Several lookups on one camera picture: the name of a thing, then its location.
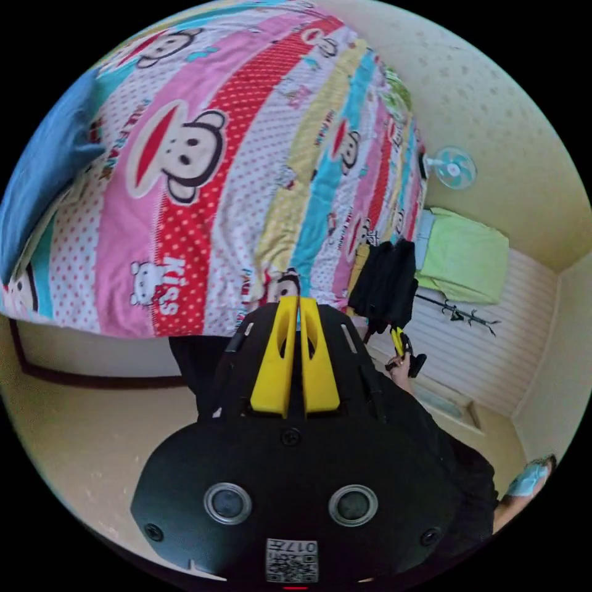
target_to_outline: bed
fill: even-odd
[[[231,335],[282,295],[345,309],[358,247],[414,239],[426,180],[409,93],[312,2],[155,25],[97,66],[91,111],[105,150],[2,287],[12,318]]]

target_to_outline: green cloth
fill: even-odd
[[[442,208],[427,245],[419,285],[448,300],[497,304],[508,270],[509,241],[497,230]]]

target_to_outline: electric fan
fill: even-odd
[[[432,169],[450,189],[467,189],[477,177],[477,167],[471,156],[456,146],[441,148],[434,158],[424,154],[422,160],[424,170]]]

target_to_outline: qr code sticker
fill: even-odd
[[[265,554],[268,582],[314,583],[319,581],[319,554],[316,541],[269,538]]]

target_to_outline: blue face mask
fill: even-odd
[[[506,495],[531,496],[537,483],[546,477],[549,469],[540,464],[529,464],[511,483]]]

